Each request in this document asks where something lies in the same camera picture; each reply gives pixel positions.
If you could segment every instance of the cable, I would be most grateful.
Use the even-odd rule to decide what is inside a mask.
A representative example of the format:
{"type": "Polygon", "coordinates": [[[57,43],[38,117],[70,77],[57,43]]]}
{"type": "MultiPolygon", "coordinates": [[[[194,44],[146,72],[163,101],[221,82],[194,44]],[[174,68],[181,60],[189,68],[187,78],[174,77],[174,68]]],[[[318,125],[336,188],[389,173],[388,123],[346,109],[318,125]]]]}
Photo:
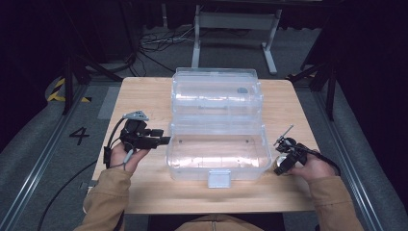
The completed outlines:
{"type": "Polygon", "coordinates": [[[291,148],[293,148],[294,151],[302,150],[302,151],[304,151],[304,152],[306,152],[306,153],[309,153],[309,154],[311,154],[311,155],[316,156],[317,158],[323,160],[325,163],[327,163],[327,164],[329,164],[330,166],[334,167],[334,168],[337,170],[339,176],[342,174],[342,172],[340,171],[339,166],[337,166],[337,164],[334,163],[332,160],[330,160],[329,158],[327,158],[327,157],[321,155],[321,153],[319,153],[319,152],[317,152],[317,151],[314,151],[314,150],[309,149],[308,147],[306,147],[305,145],[303,145],[303,144],[301,144],[301,143],[298,143],[298,144],[300,144],[300,145],[302,145],[302,146],[304,146],[304,147],[301,147],[301,146],[298,146],[298,145],[295,145],[295,146],[291,145],[291,148]]]}
{"type": "Polygon", "coordinates": [[[144,57],[146,57],[147,59],[149,59],[149,60],[153,61],[154,63],[156,63],[156,64],[158,64],[158,65],[164,67],[165,69],[167,69],[167,70],[169,70],[169,71],[171,71],[171,72],[173,72],[173,73],[176,72],[175,70],[170,69],[169,67],[167,67],[167,66],[165,66],[165,65],[163,65],[163,64],[160,64],[159,62],[157,62],[157,61],[155,61],[154,59],[150,58],[149,56],[147,56],[147,55],[144,54],[143,52],[140,51],[140,53],[141,53],[144,57]]]}
{"type": "Polygon", "coordinates": [[[138,74],[138,72],[133,68],[132,65],[129,65],[129,70],[132,73],[133,76],[138,76],[140,77],[140,75],[138,74]]]}
{"type": "Polygon", "coordinates": [[[156,52],[156,51],[164,51],[168,47],[173,44],[179,44],[186,40],[193,41],[188,39],[188,37],[192,34],[194,27],[189,28],[187,31],[183,31],[180,33],[172,32],[171,36],[167,36],[170,32],[166,32],[163,36],[158,38],[156,34],[147,34],[141,37],[140,39],[140,50],[143,52],[156,52]],[[146,47],[145,45],[153,45],[156,44],[156,47],[146,47]]]}
{"type": "Polygon", "coordinates": [[[145,68],[145,66],[144,66],[144,61],[139,57],[139,56],[137,56],[137,58],[140,60],[140,62],[141,62],[141,67],[143,68],[143,77],[145,77],[146,76],[146,74],[147,74],[147,71],[146,71],[146,68],[145,68]]]}
{"type": "Polygon", "coordinates": [[[119,141],[120,138],[121,138],[121,137],[116,138],[116,139],[112,142],[110,148],[112,148],[112,147],[114,146],[114,144],[115,144],[117,141],[119,141]]]}
{"type": "MultiPolygon", "coordinates": [[[[121,70],[125,70],[127,68],[130,68],[130,66],[133,65],[135,63],[135,61],[136,61],[135,57],[136,57],[136,55],[134,53],[130,54],[129,57],[126,60],[124,60],[125,65],[119,66],[119,67],[116,67],[116,68],[112,68],[112,69],[108,69],[108,71],[110,71],[112,73],[116,73],[116,72],[119,72],[121,70]]],[[[89,73],[91,73],[91,74],[103,74],[100,71],[95,70],[95,69],[92,69],[92,70],[87,69],[87,71],[89,73]]]]}
{"type": "Polygon", "coordinates": [[[113,130],[112,133],[111,133],[111,136],[109,137],[107,147],[112,148],[112,145],[111,145],[112,139],[114,138],[114,135],[115,135],[115,133],[116,133],[117,127],[120,125],[120,123],[122,123],[123,120],[124,120],[124,118],[122,117],[122,118],[119,120],[119,122],[116,124],[114,130],[113,130]]]}
{"type": "Polygon", "coordinates": [[[63,191],[63,189],[69,184],[71,183],[71,181],[73,179],[75,179],[79,174],[81,174],[83,171],[85,171],[88,167],[91,167],[92,165],[96,164],[96,161],[93,161],[92,163],[90,163],[89,165],[85,166],[84,168],[82,168],[80,171],[78,171],[75,175],[73,175],[58,191],[57,193],[54,195],[54,197],[52,197],[51,201],[48,203],[47,207],[45,208],[45,211],[42,213],[41,219],[39,220],[39,224],[38,224],[38,228],[37,230],[41,230],[41,226],[42,223],[44,222],[45,216],[47,215],[47,212],[49,210],[49,208],[51,207],[52,203],[55,201],[55,199],[58,197],[58,195],[63,191]]]}

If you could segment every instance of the jacket sleeve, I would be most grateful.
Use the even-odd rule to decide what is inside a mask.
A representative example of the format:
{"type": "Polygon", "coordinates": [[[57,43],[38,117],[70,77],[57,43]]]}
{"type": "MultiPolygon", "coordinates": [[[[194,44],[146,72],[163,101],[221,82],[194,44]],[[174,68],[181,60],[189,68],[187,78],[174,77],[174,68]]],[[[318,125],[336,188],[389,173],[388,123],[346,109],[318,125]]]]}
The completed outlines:
{"type": "Polygon", "coordinates": [[[363,230],[350,194],[339,176],[313,180],[309,182],[309,188],[321,231],[363,230]]]}
{"type": "Polygon", "coordinates": [[[131,176],[132,173],[117,168],[103,170],[98,184],[84,200],[87,214],[75,231],[114,230],[129,202],[131,176]]]}

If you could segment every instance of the container latch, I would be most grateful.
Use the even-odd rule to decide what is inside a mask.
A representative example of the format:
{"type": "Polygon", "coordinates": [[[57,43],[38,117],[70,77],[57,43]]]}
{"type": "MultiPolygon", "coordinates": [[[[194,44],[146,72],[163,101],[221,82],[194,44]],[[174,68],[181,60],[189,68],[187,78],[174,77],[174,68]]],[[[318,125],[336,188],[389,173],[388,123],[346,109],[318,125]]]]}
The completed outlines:
{"type": "Polygon", "coordinates": [[[208,172],[208,188],[231,188],[229,169],[212,169],[208,172]]]}

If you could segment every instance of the hand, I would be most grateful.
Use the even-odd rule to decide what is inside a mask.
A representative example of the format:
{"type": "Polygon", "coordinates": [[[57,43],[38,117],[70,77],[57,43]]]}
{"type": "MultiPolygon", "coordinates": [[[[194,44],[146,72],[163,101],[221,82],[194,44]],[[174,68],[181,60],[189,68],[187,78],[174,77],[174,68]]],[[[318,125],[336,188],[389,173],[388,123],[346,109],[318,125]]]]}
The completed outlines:
{"type": "MultiPolygon", "coordinates": [[[[138,163],[147,153],[149,153],[150,149],[141,149],[138,152],[134,153],[128,163],[126,163],[125,170],[134,173],[138,163]]],[[[125,145],[120,142],[112,149],[111,155],[111,168],[120,168],[123,169],[123,160],[125,159],[127,152],[125,151],[125,145]]]]}
{"type": "Polygon", "coordinates": [[[304,167],[293,167],[288,173],[301,176],[307,182],[322,177],[336,175],[336,172],[329,164],[312,154],[307,154],[307,162],[304,167]]]}

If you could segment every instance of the tan sleeve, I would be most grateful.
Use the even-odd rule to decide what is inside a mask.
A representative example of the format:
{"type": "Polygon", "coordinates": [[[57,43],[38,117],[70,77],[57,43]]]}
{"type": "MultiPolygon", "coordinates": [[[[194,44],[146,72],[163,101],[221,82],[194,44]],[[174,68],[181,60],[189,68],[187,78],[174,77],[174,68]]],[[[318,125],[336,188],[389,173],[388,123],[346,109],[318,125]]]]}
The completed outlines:
{"type": "Polygon", "coordinates": [[[321,231],[363,230],[350,194],[339,176],[313,180],[309,188],[321,231]]]}
{"type": "Polygon", "coordinates": [[[132,173],[117,168],[103,170],[98,184],[84,200],[87,214],[75,231],[114,230],[128,205],[131,176],[132,173]]]}
{"type": "Polygon", "coordinates": [[[182,224],[176,231],[262,231],[257,226],[228,215],[208,215],[182,224]]]}

